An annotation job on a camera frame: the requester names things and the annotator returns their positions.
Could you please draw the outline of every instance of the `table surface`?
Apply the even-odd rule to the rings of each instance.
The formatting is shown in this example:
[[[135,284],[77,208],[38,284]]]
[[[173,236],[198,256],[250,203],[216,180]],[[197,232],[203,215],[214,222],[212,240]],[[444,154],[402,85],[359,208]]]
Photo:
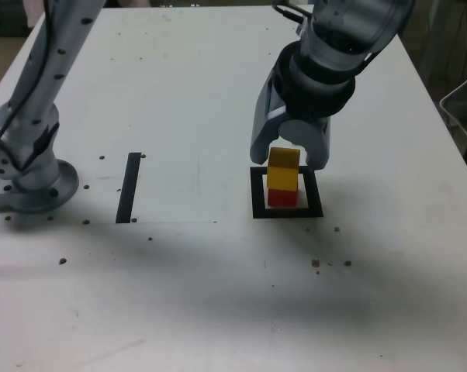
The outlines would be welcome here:
[[[0,215],[0,372],[467,372],[467,168],[398,39],[332,118],[324,218],[251,218],[254,106],[294,27],[102,11],[56,100],[81,187]],[[129,152],[137,223],[117,225]]]

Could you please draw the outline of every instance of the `cable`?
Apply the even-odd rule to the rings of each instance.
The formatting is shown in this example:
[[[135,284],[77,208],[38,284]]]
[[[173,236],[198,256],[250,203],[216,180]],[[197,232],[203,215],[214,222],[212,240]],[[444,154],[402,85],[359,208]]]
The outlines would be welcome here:
[[[446,113],[446,115],[451,118],[456,124],[458,124],[460,130],[465,134],[465,136],[467,137],[467,131],[465,129],[464,126],[461,125],[461,123],[453,116],[451,115],[451,113],[444,107],[444,103],[454,94],[456,93],[459,89],[463,88],[465,85],[467,85],[467,80],[459,85],[454,91],[452,91],[451,93],[449,93],[448,95],[446,95],[445,97],[443,97],[443,99],[441,99],[441,101],[439,102],[439,107],[441,108],[441,110],[443,112]]]
[[[44,55],[43,59],[40,65],[39,72],[37,73],[37,76],[32,84],[32,87],[28,90],[28,92],[25,94],[25,97],[19,102],[19,104],[13,109],[11,114],[8,116],[8,118],[5,121],[5,124],[2,126],[0,129],[0,141],[6,130],[11,126],[14,118],[18,115],[18,113],[21,111],[23,106],[26,104],[30,96],[32,95],[33,91],[37,88],[37,85],[39,84],[40,79],[42,78],[43,72],[46,68],[47,65],[47,59],[49,58],[49,52],[50,52],[50,45],[51,45],[51,40],[53,37],[53,23],[52,19],[49,13],[49,0],[43,0],[43,7],[44,7],[44,12],[45,12],[45,24],[46,24],[46,47],[44,49]],[[16,163],[16,159],[14,157],[10,156],[11,164],[12,166],[17,170],[17,171],[24,171],[26,167],[20,168],[18,164]]]
[[[299,14],[302,14],[303,16],[294,14],[293,12],[289,12],[287,10],[280,9],[281,6],[285,6],[286,8],[292,9]],[[312,14],[310,12],[307,12],[306,10],[300,8],[299,6],[296,6],[294,4],[291,4],[287,0],[274,0],[272,3],[272,8],[282,14],[284,17],[290,19],[291,21],[297,22],[299,24],[304,22],[304,17],[307,17],[308,19],[311,19]]]

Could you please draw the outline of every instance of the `gray robot arm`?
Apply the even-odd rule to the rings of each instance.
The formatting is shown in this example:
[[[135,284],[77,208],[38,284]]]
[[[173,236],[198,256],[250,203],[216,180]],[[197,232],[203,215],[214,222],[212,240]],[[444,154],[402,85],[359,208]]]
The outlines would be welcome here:
[[[321,0],[300,20],[300,40],[278,56],[261,89],[251,160],[263,164],[279,136],[306,150],[314,170],[327,164],[330,116],[355,91],[361,73],[403,27],[414,0]]]
[[[49,11],[12,97],[0,107],[0,211],[45,212],[77,191],[76,170],[54,156],[54,99],[104,3],[44,1]]]
[[[43,0],[44,24],[11,99],[0,107],[0,211],[45,212],[78,188],[76,170],[53,152],[59,128],[54,99],[105,0]],[[282,136],[303,146],[308,165],[329,154],[329,117],[344,107],[362,71],[396,35],[413,0],[320,0],[301,21],[256,106],[251,159],[266,161]]]

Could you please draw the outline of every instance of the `stacked blocks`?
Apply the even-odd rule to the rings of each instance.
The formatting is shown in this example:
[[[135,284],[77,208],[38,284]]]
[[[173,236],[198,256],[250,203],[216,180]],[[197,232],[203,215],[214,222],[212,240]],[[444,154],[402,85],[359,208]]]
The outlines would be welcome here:
[[[268,205],[270,207],[295,207],[297,205],[297,179],[299,175],[297,149],[272,147],[268,158]]]

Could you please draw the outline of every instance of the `black tape strip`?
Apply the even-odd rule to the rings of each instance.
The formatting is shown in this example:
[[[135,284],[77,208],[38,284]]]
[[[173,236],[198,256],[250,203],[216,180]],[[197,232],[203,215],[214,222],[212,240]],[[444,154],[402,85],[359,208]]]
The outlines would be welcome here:
[[[266,209],[263,175],[267,167],[251,167],[251,197],[253,219],[312,219],[323,217],[320,193],[314,171],[307,166],[299,167],[299,173],[304,177],[304,187],[308,208]]]
[[[129,153],[126,161],[125,177],[123,179],[122,192],[119,195],[116,223],[130,223],[132,217],[133,197],[139,177],[141,153]]]

